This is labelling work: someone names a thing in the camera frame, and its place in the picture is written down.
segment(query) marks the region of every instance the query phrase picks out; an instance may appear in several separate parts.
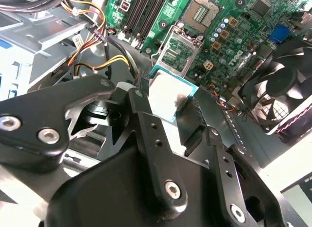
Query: black cooling fan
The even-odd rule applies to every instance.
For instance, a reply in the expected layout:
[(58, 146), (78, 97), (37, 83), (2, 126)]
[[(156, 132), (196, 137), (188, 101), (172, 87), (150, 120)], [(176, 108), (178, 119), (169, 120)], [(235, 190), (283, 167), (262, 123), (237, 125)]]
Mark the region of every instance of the black cooling fan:
[(280, 45), (238, 94), (267, 134), (280, 132), (312, 104), (312, 43)]

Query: white sticker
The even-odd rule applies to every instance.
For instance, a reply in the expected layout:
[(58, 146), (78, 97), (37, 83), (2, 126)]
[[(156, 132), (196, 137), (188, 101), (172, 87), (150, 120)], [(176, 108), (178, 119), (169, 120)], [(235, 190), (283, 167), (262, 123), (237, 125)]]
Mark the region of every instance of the white sticker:
[(147, 37), (149, 38), (154, 38), (154, 36), (155, 36), (155, 33), (152, 31), (150, 31), (149, 34), (147, 35)]
[(73, 36), (73, 42), (74, 42), (74, 44), (75, 44), (75, 46), (76, 46), (77, 49), (79, 49), (80, 47), (82, 47), (83, 44), (84, 44), (84, 41), (83, 41), (83, 39), (82, 39), (81, 34), (77, 34), (77, 35)]

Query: metal screw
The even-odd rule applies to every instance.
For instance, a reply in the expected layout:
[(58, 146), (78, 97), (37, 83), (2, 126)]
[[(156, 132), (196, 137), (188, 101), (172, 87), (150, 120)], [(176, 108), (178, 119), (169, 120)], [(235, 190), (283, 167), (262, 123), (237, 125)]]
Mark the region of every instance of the metal screw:
[(238, 222), (240, 223), (244, 223), (245, 222), (245, 215), (243, 213), (243, 211), (238, 207), (236, 206), (235, 204), (231, 204), (231, 212), (233, 214), (233, 216), (235, 217), (235, 219), (238, 220)]
[(178, 185), (174, 182), (166, 182), (166, 191), (173, 199), (178, 199), (181, 196), (181, 190)]
[(38, 138), (46, 144), (55, 144), (59, 141), (59, 133), (54, 129), (45, 128), (39, 131)]
[(243, 150), (243, 148), (237, 146), (236, 149), (238, 150), (239, 153), (241, 153), (242, 155), (245, 154), (245, 151)]
[(101, 84), (106, 87), (110, 86), (110, 84), (106, 80), (101, 80)]
[(135, 93), (136, 93), (136, 95), (143, 97), (143, 94), (140, 91), (136, 90)]
[(219, 135), (219, 132), (218, 132), (218, 131), (216, 131), (214, 128), (212, 128), (212, 129), (211, 129), (211, 131), (212, 131), (212, 133), (213, 133), (213, 134), (215, 134), (216, 136), (218, 136), (218, 135)]
[(21, 122), (14, 116), (2, 116), (0, 117), (0, 129), (5, 131), (13, 131), (20, 128)]

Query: motherboard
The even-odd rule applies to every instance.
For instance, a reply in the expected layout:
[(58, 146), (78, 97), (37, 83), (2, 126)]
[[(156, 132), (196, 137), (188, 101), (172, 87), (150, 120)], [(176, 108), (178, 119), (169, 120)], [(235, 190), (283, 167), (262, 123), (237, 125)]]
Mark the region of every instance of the motherboard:
[(203, 87), (213, 83), (232, 92), (288, 36), (296, 36), (290, 19), (306, 1), (109, 0), (107, 26), (119, 39), (182, 72), (194, 53), (170, 38), (173, 26), (180, 25), (185, 37), (202, 39), (186, 76)]

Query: ram slot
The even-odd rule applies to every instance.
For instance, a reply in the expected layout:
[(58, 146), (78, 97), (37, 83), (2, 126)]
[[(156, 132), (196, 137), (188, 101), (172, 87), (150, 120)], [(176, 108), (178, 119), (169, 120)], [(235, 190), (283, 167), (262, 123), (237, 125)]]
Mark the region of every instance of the ram slot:
[(125, 24), (128, 30), (133, 30), (139, 22), (149, 0), (135, 0), (135, 4), (129, 14), (128, 20)]
[(166, 0), (155, 0), (152, 7), (150, 8), (150, 13), (146, 15), (146, 20), (144, 24), (141, 26), (139, 30), (140, 37), (145, 39), (150, 32), (155, 20), (157, 19), (160, 10), (162, 9), (163, 5), (165, 4)]

